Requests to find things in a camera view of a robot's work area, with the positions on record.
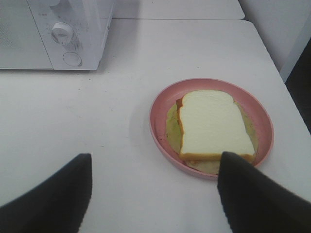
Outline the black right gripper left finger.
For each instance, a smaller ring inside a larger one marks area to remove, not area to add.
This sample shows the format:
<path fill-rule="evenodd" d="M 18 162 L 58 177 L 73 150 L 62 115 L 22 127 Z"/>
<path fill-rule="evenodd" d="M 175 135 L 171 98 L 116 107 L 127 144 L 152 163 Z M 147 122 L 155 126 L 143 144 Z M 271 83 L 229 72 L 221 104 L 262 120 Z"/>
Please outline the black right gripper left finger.
<path fill-rule="evenodd" d="M 81 153 L 0 208 L 2 233 L 77 233 L 93 188 L 91 154 Z"/>

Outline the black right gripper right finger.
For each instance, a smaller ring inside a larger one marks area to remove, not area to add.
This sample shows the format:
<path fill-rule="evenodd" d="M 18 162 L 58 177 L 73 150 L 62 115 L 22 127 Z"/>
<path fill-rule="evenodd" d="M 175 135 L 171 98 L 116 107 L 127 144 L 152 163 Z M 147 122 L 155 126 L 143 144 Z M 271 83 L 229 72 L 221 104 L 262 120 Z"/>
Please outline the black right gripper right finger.
<path fill-rule="evenodd" d="M 234 233 L 309 233 L 311 204 L 232 152 L 223 152 L 218 192 Z"/>

